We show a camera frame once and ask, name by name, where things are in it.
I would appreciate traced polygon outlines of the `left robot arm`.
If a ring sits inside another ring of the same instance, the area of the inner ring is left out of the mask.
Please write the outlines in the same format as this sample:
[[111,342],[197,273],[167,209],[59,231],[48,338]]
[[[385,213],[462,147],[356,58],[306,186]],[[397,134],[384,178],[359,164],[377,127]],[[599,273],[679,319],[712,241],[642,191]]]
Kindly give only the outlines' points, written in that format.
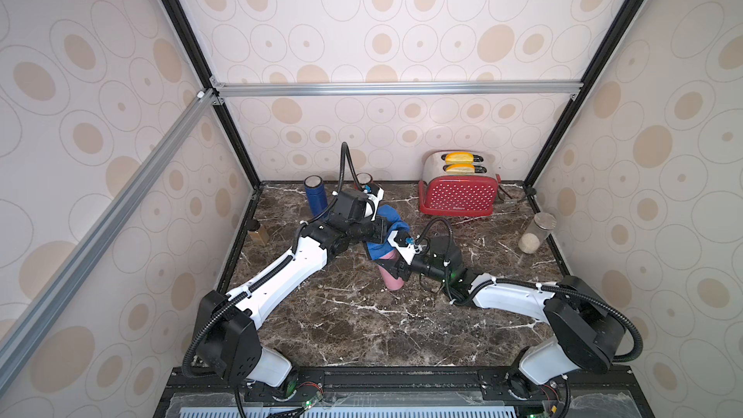
[[292,246],[255,278],[227,294],[215,290],[199,303],[193,340],[181,371],[189,379],[218,377],[230,387],[260,382],[288,393],[296,383],[292,363],[260,343],[270,313],[309,276],[357,243],[383,244],[390,222],[317,220],[299,226]]

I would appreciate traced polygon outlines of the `red thermos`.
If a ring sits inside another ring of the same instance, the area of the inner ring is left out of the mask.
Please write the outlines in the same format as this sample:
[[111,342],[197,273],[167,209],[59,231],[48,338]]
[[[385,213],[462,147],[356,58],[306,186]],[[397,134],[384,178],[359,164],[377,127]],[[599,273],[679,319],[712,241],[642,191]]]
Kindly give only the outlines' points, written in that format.
[[367,172],[358,172],[356,179],[358,180],[360,186],[366,186],[373,183],[373,176],[371,176],[371,174],[368,174]]

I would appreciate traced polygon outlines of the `pink thermos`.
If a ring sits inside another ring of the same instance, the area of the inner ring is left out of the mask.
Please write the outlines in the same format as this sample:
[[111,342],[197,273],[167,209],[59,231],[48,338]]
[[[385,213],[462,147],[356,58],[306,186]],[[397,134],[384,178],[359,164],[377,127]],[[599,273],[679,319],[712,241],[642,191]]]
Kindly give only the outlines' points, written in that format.
[[399,275],[398,271],[398,261],[400,257],[399,252],[393,249],[375,261],[387,290],[400,290],[406,283],[406,281]]

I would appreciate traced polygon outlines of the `blue thermos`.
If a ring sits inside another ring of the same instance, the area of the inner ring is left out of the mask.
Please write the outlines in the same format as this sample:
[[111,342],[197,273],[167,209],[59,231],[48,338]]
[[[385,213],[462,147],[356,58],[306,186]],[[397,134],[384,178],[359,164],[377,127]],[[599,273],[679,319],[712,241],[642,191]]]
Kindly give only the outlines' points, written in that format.
[[324,180],[319,175],[311,175],[304,180],[304,189],[313,217],[321,215],[328,206]]

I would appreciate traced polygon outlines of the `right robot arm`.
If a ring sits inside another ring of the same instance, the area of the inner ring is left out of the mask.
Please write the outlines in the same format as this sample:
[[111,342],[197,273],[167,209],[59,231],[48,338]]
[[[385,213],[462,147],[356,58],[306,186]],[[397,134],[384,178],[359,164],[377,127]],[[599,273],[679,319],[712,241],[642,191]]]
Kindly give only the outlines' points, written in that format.
[[644,349],[642,334],[629,317],[578,277],[542,284],[479,273],[462,266],[459,248],[445,236],[413,239],[394,231],[387,242],[400,255],[386,267],[393,277],[418,274],[439,281],[454,306],[495,309],[549,325],[551,338],[524,348],[505,375],[509,393],[518,400],[576,370],[607,373],[615,363],[637,359]]

